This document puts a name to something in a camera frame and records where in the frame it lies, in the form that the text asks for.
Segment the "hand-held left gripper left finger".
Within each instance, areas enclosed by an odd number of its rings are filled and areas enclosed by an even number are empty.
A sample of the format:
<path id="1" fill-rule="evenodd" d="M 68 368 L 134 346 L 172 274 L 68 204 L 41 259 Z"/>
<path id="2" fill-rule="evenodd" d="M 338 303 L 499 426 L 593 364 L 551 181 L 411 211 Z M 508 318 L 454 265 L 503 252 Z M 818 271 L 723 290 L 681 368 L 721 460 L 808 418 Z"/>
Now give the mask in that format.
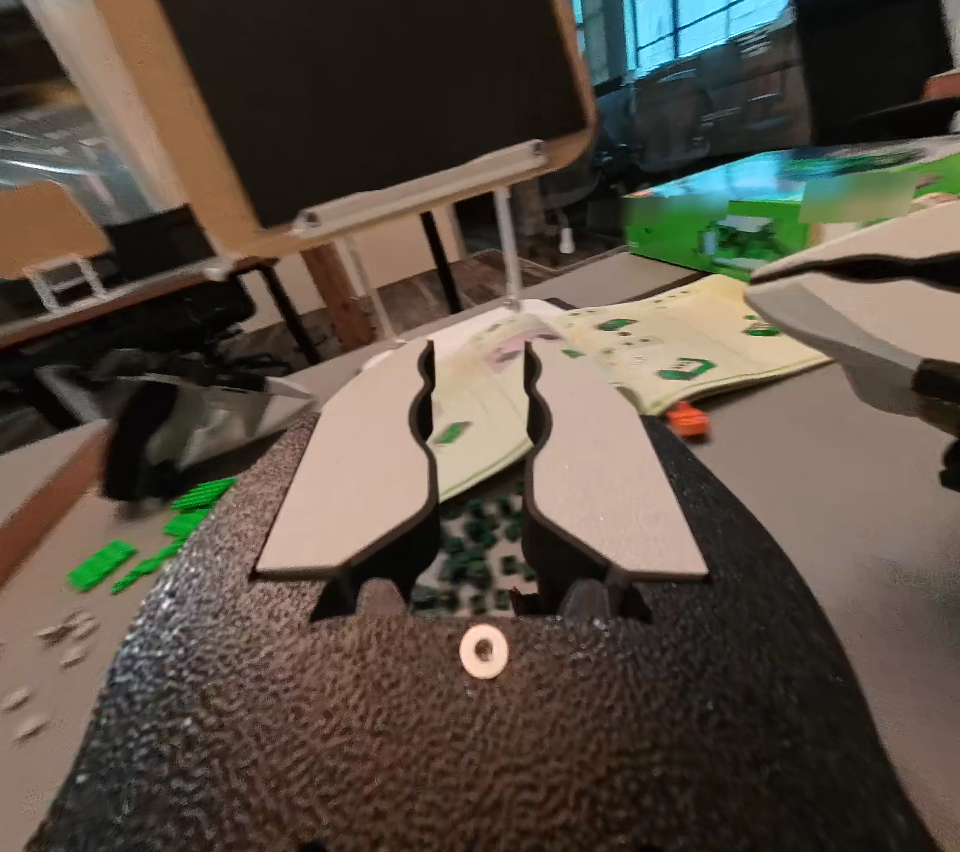
<path id="1" fill-rule="evenodd" d="M 256 560 L 269 582 L 320 582 L 310 622 L 354 614 L 363 587 L 393 585 L 401 608 L 441 546 L 434 343 L 387 353 L 323 407 Z"/>

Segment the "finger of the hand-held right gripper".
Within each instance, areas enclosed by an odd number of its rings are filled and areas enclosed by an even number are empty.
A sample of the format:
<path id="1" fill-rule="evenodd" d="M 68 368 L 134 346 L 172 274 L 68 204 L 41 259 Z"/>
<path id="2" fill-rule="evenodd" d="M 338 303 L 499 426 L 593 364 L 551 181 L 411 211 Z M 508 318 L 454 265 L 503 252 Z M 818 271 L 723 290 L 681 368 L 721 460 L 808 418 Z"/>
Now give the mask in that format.
<path id="1" fill-rule="evenodd" d="M 922 278 L 958 263 L 959 203 L 914 210 L 835 236 L 756 270 L 751 284 L 824 272 L 864 281 Z"/>
<path id="2" fill-rule="evenodd" d="M 916 281 L 774 281 L 747 303 L 847 371 L 910 384 L 925 361 L 958 366 L 959 296 Z"/>

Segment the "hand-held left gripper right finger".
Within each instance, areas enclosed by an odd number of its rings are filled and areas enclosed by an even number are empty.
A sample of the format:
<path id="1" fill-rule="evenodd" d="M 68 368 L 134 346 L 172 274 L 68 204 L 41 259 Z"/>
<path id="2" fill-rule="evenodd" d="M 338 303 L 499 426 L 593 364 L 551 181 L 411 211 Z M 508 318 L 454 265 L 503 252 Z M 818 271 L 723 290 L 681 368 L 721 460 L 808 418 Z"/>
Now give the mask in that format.
<path id="1" fill-rule="evenodd" d="M 593 363 L 556 342 L 525 345 L 529 401 L 522 554 L 531 613 L 563 615 L 578 594 L 614 616 L 639 608 L 642 584 L 711 581 L 642 414 Z"/>

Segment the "lego instruction booklet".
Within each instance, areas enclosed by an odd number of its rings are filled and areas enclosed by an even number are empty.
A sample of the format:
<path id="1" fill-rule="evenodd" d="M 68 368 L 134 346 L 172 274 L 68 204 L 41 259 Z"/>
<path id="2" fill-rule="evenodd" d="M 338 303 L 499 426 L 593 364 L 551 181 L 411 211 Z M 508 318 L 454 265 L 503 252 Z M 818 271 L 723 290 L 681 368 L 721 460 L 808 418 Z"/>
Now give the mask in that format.
<path id="1" fill-rule="evenodd" d="M 523 459 L 532 447 L 523 356 L 529 341 L 557 342 L 590 360 L 644 415 L 827 365 L 782 334 L 723 275 L 611 306 L 561 309 L 529 300 L 498 306 L 433 336 L 438 498 L 445 503 Z"/>

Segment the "white book stand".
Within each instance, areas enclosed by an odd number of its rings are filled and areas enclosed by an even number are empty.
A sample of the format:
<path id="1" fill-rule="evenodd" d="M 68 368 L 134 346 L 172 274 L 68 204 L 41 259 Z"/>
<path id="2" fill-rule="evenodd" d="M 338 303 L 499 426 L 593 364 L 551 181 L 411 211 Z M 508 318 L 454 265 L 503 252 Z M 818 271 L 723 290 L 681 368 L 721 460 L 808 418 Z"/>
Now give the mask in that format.
<path id="1" fill-rule="evenodd" d="M 216 254 L 283 259 L 569 167 L 570 0 L 91 0 Z"/>

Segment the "pile of dark green lego pieces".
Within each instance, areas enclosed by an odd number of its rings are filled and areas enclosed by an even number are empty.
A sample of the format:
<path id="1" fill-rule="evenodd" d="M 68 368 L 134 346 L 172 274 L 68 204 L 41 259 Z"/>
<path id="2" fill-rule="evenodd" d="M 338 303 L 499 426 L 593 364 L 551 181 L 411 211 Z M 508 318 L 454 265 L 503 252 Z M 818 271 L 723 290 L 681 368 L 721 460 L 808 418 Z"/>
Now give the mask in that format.
<path id="1" fill-rule="evenodd" d="M 537 608 L 537 576 L 522 550 L 523 504 L 518 468 L 444 502 L 439 549 L 414 583 L 411 614 L 506 618 Z"/>

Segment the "green lego box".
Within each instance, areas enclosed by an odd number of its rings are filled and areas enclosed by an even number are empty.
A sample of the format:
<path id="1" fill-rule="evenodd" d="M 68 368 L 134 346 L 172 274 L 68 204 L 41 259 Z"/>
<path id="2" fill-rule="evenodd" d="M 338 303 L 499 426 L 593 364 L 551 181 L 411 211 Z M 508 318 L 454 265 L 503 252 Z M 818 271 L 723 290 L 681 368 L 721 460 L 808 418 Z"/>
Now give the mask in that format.
<path id="1" fill-rule="evenodd" d="M 751 155 L 625 198 L 631 254 L 748 281 L 774 262 L 958 198 L 959 137 Z"/>

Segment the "narrow bright green lego plate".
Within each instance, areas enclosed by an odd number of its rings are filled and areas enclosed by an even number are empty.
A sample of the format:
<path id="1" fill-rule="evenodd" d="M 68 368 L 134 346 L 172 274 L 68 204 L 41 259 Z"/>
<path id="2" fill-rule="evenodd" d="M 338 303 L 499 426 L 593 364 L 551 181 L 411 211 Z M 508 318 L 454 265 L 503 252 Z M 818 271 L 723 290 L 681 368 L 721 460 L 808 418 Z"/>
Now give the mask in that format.
<path id="1" fill-rule="evenodd" d="M 163 547 L 156 554 L 144 559 L 112 584 L 110 594 L 117 595 L 122 593 L 140 580 L 155 574 L 158 570 L 161 570 L 169 560 L 176 557 L 185 544 L 186 541 L 183 539 L 174 540 L 172 544 Z"/>

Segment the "scattered light grey lego tiles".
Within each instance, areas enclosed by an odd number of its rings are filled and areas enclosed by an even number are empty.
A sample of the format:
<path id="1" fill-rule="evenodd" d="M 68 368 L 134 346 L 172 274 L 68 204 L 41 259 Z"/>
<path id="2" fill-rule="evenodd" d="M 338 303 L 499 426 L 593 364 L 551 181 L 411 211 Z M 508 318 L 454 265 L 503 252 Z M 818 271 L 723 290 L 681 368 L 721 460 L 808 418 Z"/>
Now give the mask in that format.
<path id="1" fill-rule="evenodd" d="M 43 625 L 24 642 L 2 644 L 2 731 L 12 748 L 35 742 L 54 726 L 77 694 L 77 684 L 101 632 L 88 610 Z"/>

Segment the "orange brick separator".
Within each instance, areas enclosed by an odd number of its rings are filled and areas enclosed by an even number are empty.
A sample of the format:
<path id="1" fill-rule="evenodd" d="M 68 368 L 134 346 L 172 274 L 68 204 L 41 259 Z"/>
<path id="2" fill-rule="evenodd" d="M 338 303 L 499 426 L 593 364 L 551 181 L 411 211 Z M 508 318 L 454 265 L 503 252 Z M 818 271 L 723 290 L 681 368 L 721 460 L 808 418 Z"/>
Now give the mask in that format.
<path id="1" fill-rule="evenodd" d="M 670 430 L 684 441 L 704 443 L 713 436 L 710 416 L 690 402 L 675 403 L 663 418 Z"/>

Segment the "black and white spare gripper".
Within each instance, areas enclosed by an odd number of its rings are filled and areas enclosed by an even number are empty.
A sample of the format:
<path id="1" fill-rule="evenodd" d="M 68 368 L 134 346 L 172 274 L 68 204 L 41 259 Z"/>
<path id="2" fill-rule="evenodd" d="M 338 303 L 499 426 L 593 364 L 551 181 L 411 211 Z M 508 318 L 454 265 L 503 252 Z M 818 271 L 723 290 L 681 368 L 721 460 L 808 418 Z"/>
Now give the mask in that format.
<path id="1" fill-rule="evenodd" d="M 125 388 L 101 494 L 128 511 L 179 498 L 206 462 L 279 435 L 317 405 L 292 378 L 211 355 L 118 350 L 94 377 Z"/>

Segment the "wooden building column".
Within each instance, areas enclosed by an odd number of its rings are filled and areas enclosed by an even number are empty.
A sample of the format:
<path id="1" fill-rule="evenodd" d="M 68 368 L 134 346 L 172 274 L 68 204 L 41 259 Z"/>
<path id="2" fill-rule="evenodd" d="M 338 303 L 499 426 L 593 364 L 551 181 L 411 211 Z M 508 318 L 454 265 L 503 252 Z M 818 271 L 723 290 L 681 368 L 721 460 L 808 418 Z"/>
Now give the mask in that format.
<path id="1" fill-rule="evenodd" d="M 300 257 L 326 307 L 342 350 L 352 352 L 373 344 L 377 338 L 374 324 L 356 296 L 337 248 L 332 243 L 315 246 L 302 250 Z"/>

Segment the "black monitor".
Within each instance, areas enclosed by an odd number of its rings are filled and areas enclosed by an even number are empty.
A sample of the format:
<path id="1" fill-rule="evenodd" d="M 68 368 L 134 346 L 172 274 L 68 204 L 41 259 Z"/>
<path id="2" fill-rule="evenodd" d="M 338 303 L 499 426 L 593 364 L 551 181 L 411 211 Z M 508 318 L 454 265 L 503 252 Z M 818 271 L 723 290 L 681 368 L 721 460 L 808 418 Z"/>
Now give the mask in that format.
<path id="1" fill-rule="evenodd" d="M 925 99 L 954 68 L 942 0 L 793 0 L 811 145 L 947 135 L 957 94 Z"/>

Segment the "black office chair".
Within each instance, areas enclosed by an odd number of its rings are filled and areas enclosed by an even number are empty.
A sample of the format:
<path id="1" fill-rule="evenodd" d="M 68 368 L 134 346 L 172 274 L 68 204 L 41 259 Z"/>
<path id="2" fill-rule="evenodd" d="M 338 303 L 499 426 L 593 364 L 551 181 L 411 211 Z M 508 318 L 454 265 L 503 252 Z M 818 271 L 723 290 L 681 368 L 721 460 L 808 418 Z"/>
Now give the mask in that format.
<path id="1" fill-rule="evenodd" d="M 201 360 L 217 370 L 231 360 L 225 344 L 257 311 L 242 278 L 204 281 L 140 306 L 137 345 L 150 353 Z"/>

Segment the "brown top office desk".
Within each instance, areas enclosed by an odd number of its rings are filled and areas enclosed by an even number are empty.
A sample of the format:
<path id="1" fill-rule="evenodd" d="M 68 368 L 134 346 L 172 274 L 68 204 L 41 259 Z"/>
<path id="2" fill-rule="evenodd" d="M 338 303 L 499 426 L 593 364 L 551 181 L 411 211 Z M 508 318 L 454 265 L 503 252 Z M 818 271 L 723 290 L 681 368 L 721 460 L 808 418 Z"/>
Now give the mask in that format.
<path id="1" fill-rule="evenodd" d="M 270 298 L 307 366 L 322 362 L 317 344 L 306 329 L 301 313 L 277 272 L 278 258 L 210 258 L 160 275 L 125 284 L 71 306 L 2 325 L 1 350 L 7 352 L 39 342 L 66 330 L 121 313 L 145 303 L 185 293 L 208 283 L 222 283 L 255 272 L 262 277 Z"/>

